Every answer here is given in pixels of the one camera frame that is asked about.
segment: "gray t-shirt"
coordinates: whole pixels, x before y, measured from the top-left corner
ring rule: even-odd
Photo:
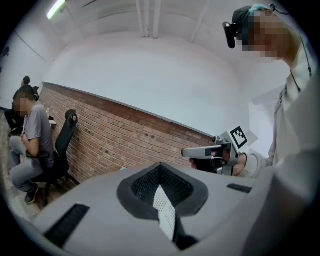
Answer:
[[[39,138],[39,150],[49,152],[48,168],[55,163],[55,151],[52,142],[51,125],[44,106],[37,102],[25,118],[24,133],[29,140]]]

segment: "handheld device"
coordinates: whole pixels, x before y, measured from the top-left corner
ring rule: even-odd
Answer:
[[[232,176],[240,149],[248,143],[245,133],[238,126],[213,137],[212,141],[212,146],[184,148],[181,154],[192,158],[198,170]],[[223,159],[224,151],[227,152],[228,159]]]

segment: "hand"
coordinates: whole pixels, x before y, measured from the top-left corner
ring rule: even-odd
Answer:
[[[216,152],[211,153],[213,157],[216,156]],[[222,158],[223,160],[228,163],[230,159],[230,152],[227,150],[223,150],[222,152]],[[192,158],[189,159],[189,162],[191,163],[191,167],[193,169],[197,169],[195,162]],[[240,153],[237,164],[233,167],[233,176],[238,176],[245,168],[247,164],[247,156],[243,153]]]
[[[23,144],[26,144],[27,142],[28,142],[28,138],[27,138],[27,136],[23,133],[23,134],[21,134],[21,140],[22,140],[22,142],[23,142]]]

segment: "gray pants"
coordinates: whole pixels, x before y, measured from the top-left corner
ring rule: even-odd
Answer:
[[[10,180],[12,184],[23,192],[31,192],[35,185],[30,180],[43,173],[39,160],[26,157],[26,146],[18,136],[10,138],[11,148],[11,166]],[[20,156],[24,156],[23,163],[20,162]]]

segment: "headset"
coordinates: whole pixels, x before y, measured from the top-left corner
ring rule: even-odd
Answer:
[[[278,7],[275,6],[273,3],[270,4],[270,9],[273,12],[277,12],[281,15],[290,15],[290,13],[288,13],[288,12],[283,12],[283,11],[278,10]],[[237,36],[238,36],[238,25],[236,23],[229,23],[229,22],[225,21],[224,23],[222,23],[222,26],[223,26],[223,29],[225,32],[226,41],[228,43],[229,48],[231,48],[231,49],[235,48],[236,47],[235,38],[237,38]]]

